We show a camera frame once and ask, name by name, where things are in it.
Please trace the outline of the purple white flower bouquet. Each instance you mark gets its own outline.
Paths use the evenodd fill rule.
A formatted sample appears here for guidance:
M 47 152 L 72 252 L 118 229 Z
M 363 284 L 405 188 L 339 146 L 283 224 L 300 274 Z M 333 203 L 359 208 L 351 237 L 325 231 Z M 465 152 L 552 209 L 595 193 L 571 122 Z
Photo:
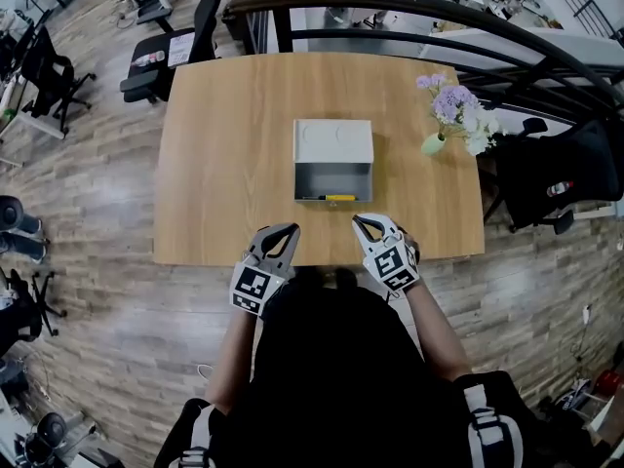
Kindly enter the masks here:
M 444 135 L 446 144 L 459 140 L 470 155 L 477 156 L 507 136 L 495 113 L 466 87 L 451 84 L 445 74 L 419 76 L 416 87 L 429 93 L 430 114 L 437 124 L 435 133 Z

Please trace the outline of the black office chair with paper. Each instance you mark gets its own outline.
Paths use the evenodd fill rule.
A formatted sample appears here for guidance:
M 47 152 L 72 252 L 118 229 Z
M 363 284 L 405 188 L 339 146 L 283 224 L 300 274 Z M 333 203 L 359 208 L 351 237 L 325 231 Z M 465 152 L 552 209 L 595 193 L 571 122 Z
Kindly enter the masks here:
M 135 47 L 131 63 L 138 57 L 159 50 L 166 53 L 166 58 L 161 62 L 152 63 L 145 67 L 130 65 L 128 77 L 120 83 L 120 92 L 123 94 L 125 102 L 146 100 L 154 103 L 158 100 L 169 100 L 176 70 L 185 65 L 182 64 L 176 68 L 168 67 L 170 40 L 173 37 L 190 32 L 195 33 L 194 45 L 188 63 L 215 59 L 213 35 L 220 3 L 221 0 L 200 0 L 191 27 L 175 30 L 166 18 L 157 19 L 163 32 L 140 41 Z

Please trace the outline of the black metal railing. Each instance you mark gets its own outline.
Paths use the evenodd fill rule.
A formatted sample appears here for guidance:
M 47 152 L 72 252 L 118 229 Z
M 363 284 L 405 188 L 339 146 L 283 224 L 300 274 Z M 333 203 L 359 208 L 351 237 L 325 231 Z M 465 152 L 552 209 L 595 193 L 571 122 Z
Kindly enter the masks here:
M 402 16 L 450 21 L 464 31 L 478 31 L 493 44 L 472 45 L 444 37 L 372 28 L 296 28 L 294 10 L 336 8 L 389 11 Z M 624 122 L 624 66 L 592 64 L 504 19 L 448 0 L 231 0 L 223 19 L 238 27 L 245 52 L 264 54 L 265 44 L 255 36 L 272 21 L 277 50 L 293 51 L 307 39 L 358 39 L 432 46 L 444 53 L 438 63 L 453 68 L 461 85 L 489 108 L 507 108 L 560 122 L 587 118 L 614 118 Z

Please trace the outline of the white paper sheet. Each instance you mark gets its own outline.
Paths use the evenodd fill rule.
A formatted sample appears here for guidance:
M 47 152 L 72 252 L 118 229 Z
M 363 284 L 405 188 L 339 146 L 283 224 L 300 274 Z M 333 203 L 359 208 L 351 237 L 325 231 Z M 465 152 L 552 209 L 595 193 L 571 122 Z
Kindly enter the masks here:
M 194 45 L 195 33 L 190 32 L 173 37 L 170 40 L 168 67 L 176 68 L 179 65 L 187 64 L 190 59 Z

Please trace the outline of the grey drawer box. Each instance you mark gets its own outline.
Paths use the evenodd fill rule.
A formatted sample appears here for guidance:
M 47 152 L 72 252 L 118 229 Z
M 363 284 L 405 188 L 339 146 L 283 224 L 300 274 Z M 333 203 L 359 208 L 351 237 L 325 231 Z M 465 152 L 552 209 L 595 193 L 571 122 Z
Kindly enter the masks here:
M 296 119 L 293 121 L 293 198 L 324 194 L 373 200 L 371 121 Z

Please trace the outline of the clear plastic bottle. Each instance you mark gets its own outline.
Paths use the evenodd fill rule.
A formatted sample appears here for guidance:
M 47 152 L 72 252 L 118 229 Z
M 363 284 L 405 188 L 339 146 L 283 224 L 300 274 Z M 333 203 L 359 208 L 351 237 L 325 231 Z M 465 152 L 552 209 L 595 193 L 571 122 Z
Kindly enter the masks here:
M 161 62 L 166 58 L 166 53 L 162 50 L 149 53 L 134 59 L 131 63 L 131 66 L 134 67 L 145 67 L 152 63 Z

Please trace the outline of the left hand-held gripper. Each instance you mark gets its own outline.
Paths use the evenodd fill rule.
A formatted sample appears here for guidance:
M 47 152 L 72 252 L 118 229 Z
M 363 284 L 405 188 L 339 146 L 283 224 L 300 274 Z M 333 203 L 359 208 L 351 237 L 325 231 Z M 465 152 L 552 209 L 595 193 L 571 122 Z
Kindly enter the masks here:
M 294 222 L 259 229 L 248 248 L 250 253 L 234 266 L 230 304 L 262 317 L 269 301 L 289 279 L 299 237 L 300 227 Z

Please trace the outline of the black office chair with bottle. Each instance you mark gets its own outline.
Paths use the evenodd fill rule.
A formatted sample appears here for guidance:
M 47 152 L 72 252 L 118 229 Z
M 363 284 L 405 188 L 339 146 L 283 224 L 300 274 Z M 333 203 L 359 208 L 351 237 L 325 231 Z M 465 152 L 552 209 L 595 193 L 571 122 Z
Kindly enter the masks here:
M 514 233 L 528 226 L 550 225 L 557 235 L 574 222 L 570 205 L 582 201 L 617 202 L 624 197 L 624 121 L 594 119 L 555 135 L 541 118 L 528 118 L 523 130 L 500 138 L 489 152 L 495 172 L 480 179 L 497 193 L 484 215 L 505 206 Z M 568 192 L 549 197 L 547 188 L 569 180 Z

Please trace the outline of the person's left forearm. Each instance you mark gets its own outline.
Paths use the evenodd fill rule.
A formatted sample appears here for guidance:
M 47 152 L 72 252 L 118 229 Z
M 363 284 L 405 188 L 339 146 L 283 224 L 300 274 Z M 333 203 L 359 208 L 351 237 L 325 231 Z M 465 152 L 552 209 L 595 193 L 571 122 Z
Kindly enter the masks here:
M 209 378 L 206 400 L 227 415 L 250 383 L 257 316 L 235 309 Z

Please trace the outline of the black mesh office chair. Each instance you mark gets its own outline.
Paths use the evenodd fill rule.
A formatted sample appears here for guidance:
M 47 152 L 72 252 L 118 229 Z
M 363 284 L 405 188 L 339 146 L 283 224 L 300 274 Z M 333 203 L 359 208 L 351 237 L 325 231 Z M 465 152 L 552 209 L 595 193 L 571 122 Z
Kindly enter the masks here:
M 97 75 L 89 72 L 78 77 L 71 59 L 57 53 L 45 26 L 40 28 L 33 44 L 25 53 L 20 75 L 37 89 L 37 95 L 19 113 L 24 113 L 33 121 L 42 121 L 44 117 L 51 115 L 58 121 L 60 138 L 64 138 L 69 132 L 66 118 L 71 104 L 92 108 L 88 101 L 75 95 L 87 80 L 96 81 Z

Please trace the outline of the person's right forearm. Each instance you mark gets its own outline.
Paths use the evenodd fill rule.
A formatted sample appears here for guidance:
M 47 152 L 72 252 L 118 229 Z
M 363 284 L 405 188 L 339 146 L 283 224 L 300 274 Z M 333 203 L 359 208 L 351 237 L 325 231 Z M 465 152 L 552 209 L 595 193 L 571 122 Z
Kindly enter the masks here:
M 405 294 L 427 366 L 448 381 L 470 374 L 464 347 L 424 281 L 419 279 Z

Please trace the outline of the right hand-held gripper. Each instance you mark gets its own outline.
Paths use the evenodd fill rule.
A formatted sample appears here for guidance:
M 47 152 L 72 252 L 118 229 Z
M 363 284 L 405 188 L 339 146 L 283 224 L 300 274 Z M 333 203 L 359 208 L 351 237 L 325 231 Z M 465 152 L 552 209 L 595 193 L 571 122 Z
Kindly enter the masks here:
M 357 214 L 352 227 L 366 255 L 363 265 L 378 283 L 392 293 L 406 293 L 420 280 L 419 246 L 389 216 Z

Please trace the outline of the pale green vase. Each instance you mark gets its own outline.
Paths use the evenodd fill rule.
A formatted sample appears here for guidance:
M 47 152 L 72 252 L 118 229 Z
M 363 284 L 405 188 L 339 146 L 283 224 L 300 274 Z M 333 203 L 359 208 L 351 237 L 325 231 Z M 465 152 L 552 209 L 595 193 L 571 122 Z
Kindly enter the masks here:
M 440 152 L 446 145 L 446 137 L 440 133 L 428 136 L 421 144 L 421 152 L 426 156 L 433 156 Z

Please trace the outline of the black swivel chair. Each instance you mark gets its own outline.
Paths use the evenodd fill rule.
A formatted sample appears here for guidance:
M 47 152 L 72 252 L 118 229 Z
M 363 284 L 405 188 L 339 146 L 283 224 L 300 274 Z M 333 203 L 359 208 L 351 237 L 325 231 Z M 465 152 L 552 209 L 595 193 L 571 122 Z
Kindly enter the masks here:
M 31 281 L 26 282 L 15 269 L 7 276 L 0 267 L 0 358 L 19 341 L 36 340 L 43 327 L 50 336 L 59 335 L 59 331 L 51 327 L 48 315 L 65 318 L 67 311 L 57 311 L 46 299 L 55 272 L 47 273 L 41 286 L 37 283 L 39 277 L 40 273 L 34 272 Z

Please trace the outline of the person's black clothing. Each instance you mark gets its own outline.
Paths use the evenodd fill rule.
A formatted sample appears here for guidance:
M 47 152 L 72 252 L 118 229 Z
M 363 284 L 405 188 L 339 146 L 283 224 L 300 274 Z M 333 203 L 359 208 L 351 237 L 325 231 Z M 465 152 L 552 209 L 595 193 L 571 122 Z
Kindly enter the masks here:
M 536 434 L 508 373 L 438 377 L 351 271 L 302 268 L 257 317 L 231 412 L 189 400 L 154 468 L 536 468 Z

